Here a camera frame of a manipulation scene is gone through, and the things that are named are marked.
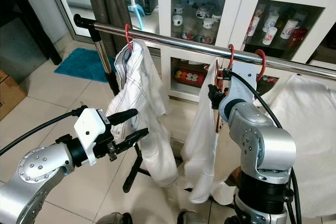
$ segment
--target tile floor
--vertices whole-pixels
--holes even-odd
[[[66,58],[74,49],[94,49],[94,45],[77,41],[70,43],[61,55]],[[0,122],[0,147],[41,123],[81,106],[106,110],[113,94],[108,84],[54,73],[56,66],[47,61],[21,83],[28,96]],[[171,100],[172,114],[162,118],[172,137],[185,140],[197,110],[196,103]],[[0,186],[6,183],[18,161],[36,146],[50,145],[58,137],[71,134],[76,118],[67,118],[29,137],[0,157]],[[195,210],[211,224],[223,223],[234,214],[232,209],[216,202],[194,205],[188,202],[188,192],[174,187],[160,188],[150,177],[138,174],[129,193],[122,191],[123,182],[135,160],[129,149],[117,160],[98,160],[93,167],[76,168],[48,195],[36,224],[92,224],[114,211],[130,212],[135,224],[176,223],[180,209]],[[304,223],[322,223],[321,218],[305,219]],[[323,223],[334,224],[325,219]]]

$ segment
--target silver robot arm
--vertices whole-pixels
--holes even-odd
[[[117,154],[134,146],[148,134],[142,129],[115,144],[110,132],[111,125],[117,125],[135,116],[137,110],[131,109],[116,113],[108,118],[102,110],[84,109],[75,123],[78,138],[68,134],[60,137],[56,144],[39,147],[28,152],[19,162],[14,176],[0,188],[0,223],[34,223],[49,192],[71,172],[75,166],[90,163],[96,158],[109,155],[110,161]]]
[[[256,88],[254,66],[236,62],[233,72]],[[253,97],[240,80],[231,76],[228,95],[218,107],[221,117],[228,122],[230,137],[241,149],[242,175],[235,210],[240,223],[285,224],[287,211],[283,203],[293,197],[287,182],[296,159],[296,146],[287,131],[275,127],[253,105]]]

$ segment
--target blue rug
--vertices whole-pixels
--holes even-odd
[[[113,71],[116,72],[114,68],[114,58],[109,57],[109,61]],[[54,72],[94,81],[107,82],[104,67],[95,50],[84,48],[75,49]]]

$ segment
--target white cabinet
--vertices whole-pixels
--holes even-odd
[[[190,7],[188,2],[195,2],[195,8]],[[202,23],[206,26],[208,21],[195,16],[207,12],[200,8],[202,5],[210,10],[210,15],[222,16],[220,23],[214,23],[211,32],[202,27]],[[336,22],[336,0],[159,0],[159,7],[161,35],[192,39],[220,47],[233,44],[236,49],[247,52],[262,49],[268,56],[302,63],[308,61]],[[173,24],[173,19],[175,22],[180,20],[179,16],[174,15],[182,16],[182,25]],[[276,28],[272,28],[276,33],[270,44],[263,40],[269,26]],[[191,30],[189,37],[186,36],[186,30]],[[169,95],[197,101],[198,87],[203,78],[185,80],[185,73],[205,76],[202,65],[190,63],[210,63],[214,57],[163,47],[161,59],[162,79]],[[264,93],[277,78],[291,74],[293,73],[267,68],[266,76],[258,82],[258,89]]]

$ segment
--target white cloth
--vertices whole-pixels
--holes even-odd
[[[170,134],[159,116],[171,111],[169,97],[147,46],[140,40],[133,40],[132,44],[131,55],[126,45],[116,56],[114,65],[121,91],[112,99],[107,115],[128,109],[137,109],[138,115],[113,126],[111,132],[120,143],[134,131],[148,127],[149,134],[140,140],[143,162],[155,182],[168,186],[177,179],[177,168]]]
[[[217,169],[219,173],[215,174],[215,159],[218,159],[216,157],[218,133],[215,132],[214,112],[211,108],[211,101],[208,98],[208,85],[214,84],[216,60],[210,65],[208,74],[201,87],[198,110],[190,133],[181,151],[185,178],[180,180],[180,186],[193,188],[189,195],[189,201],[195,204],[205,202],[210,194],[219,195],[219,202],[229,204],[232,202],[233,191],[235,189],[235,187],[229,187],[223,182],[221,174],[223,171],[226,171],[226,169],[223,169],[224,165],[221,164],[220,161],[218,161],[219,169]],[[229,168],[230,172],[227,176],[229,176],[232,170],[237,166],[232,167],[232,169]],[[229,194],[231,200],[227,200],[227,194]]]
[[[292,76],[281,79],[263,99],[297,148],[301,213],[336,214],[336,92],[323,83]]]

